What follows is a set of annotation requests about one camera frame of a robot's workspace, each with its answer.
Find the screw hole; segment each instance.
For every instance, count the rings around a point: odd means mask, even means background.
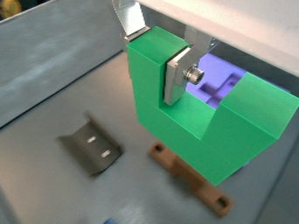
[[[165,150],[165,148],[162,147],[162,145],[157,145],[155,147],[155,151],[158,152],[158,153],[162,153],[163,152],[163,150]]]
[[[219,205],[219,209],[225,209],[229,206],[227,199],[225,197],[218,198],[217,203]]]

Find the gray floor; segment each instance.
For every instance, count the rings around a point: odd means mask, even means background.
[[[2,130],[0,186],[20,223],[99,224],[109,217],[121,224],[254,223],[295,144],[299,115],[271,149],[221,184],[237,205],[219,219],[147,156],[157,139],[137,121],[127,70],[122,53]],[[126,148],[98,178],[57,140],[85,125],[87,110]]]

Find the bolt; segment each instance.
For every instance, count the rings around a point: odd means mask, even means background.
[[[198,68],[195,64],[185,72],[186,80],[194,85],[198,85],[201,83],[203,75],[205,72]]]

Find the green plastic block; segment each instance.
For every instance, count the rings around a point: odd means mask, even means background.
[[[155,27],[129,46],[139,122],[214,184],[219,184],[281,137],[299,100],[247,73],[218,110],[185,93],[165,103],[170,58],[187,43]]]

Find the brown wooden piece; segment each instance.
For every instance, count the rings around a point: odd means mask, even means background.
[[[182,177],[190,183],[191,192],[213,212],[221,217],[225,216],[233,207],[233,200],[218,187],[209,182],[163,143],[157,142],[153,145],[150,155],[174,176]]]

